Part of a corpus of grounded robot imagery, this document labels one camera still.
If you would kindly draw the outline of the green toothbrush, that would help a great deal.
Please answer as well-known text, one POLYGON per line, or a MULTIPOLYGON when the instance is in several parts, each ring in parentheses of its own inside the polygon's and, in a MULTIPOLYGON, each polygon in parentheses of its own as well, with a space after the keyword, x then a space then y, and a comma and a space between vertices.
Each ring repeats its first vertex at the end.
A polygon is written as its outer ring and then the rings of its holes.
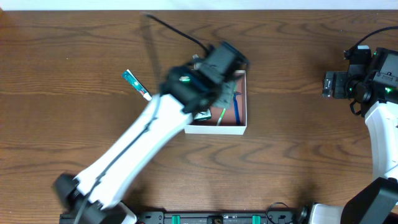
POLYGON ((219 125, 221 124, 225 112, 226 112, 226 108, 223 108, 223 110, 221 111, 220 117, 219 117, 218 120, 217 120, 217 124, 216 124, 217 126, 219 126, 219 125))

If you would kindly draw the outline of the blue disposable razor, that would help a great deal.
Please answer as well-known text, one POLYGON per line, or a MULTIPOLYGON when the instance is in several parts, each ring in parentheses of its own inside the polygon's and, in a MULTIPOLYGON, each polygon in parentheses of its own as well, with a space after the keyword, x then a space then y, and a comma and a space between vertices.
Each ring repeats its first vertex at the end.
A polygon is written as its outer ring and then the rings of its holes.
POLYGON ((234 103, 234 115, 235 115, 236 125, 240 126, 241 125, 241 118, 240 118, 240 114, 239 114, 238 101, 236 99, 236 97, 238 95, 241 95, 241 93, 240 92, 234 92, 233 103, 234 103))

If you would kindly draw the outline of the small toothpaste tube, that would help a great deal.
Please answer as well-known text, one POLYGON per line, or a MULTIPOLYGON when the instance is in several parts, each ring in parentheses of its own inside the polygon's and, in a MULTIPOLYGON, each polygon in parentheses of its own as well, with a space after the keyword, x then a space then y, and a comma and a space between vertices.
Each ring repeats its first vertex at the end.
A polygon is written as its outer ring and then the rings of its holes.
POLYGON ((145 98, 147 101, 152 99, 151 94, 148 90, 144 87, 144 85, 134 76, 134 74, 127 69, 123 74, 122 77, 138 92, 140 95, 145 98))

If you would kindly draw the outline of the green white soap box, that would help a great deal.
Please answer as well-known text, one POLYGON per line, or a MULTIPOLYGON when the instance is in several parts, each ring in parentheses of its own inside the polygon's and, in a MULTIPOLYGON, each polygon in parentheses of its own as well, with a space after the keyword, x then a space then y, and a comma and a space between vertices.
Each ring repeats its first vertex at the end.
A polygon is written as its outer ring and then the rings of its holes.
POLYGON ((211 111, 207 109, 206 111, 199 112, 195 115, 194 121, 205 121, 211 119, 211 111))

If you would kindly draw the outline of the clear soap pump bottle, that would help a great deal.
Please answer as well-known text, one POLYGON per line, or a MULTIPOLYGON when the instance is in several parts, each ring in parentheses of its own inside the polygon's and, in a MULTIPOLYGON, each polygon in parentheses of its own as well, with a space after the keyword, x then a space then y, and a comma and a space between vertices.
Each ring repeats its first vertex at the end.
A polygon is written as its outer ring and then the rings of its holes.
POLYGON ((198 70, 200 68, 200 66, 202 65, 203 60, 197 54, 193 55, 192 57, 193 57, 193 60, 192 60, 193 69, 198 70))

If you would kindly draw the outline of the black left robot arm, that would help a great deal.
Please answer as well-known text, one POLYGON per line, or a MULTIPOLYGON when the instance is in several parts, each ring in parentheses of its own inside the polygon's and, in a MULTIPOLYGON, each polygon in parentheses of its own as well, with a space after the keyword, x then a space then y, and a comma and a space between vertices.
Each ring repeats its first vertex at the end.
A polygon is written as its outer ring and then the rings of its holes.
POLYGON ((53 184, 73 223, 137 223, 123 203, 134 179, 148 162, 194 117, 221 95, 222 86, 242 78, 248 59, 227 42, 204 58, 168 70, 141 115, 92 165, 76 176, 60 175, 53 184))

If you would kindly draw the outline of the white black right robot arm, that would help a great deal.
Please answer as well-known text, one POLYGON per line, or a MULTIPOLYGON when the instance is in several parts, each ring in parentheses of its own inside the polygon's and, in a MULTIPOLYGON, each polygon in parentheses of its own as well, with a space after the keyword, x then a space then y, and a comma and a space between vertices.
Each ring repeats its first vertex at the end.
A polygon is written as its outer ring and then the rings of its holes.
POLYGON ((305 223, 397 223, 397 52, 359 45, 345 72, 326 72, 322 95, 349 99, 371 140, 373 181, 342 207, 314 203, 305 223))

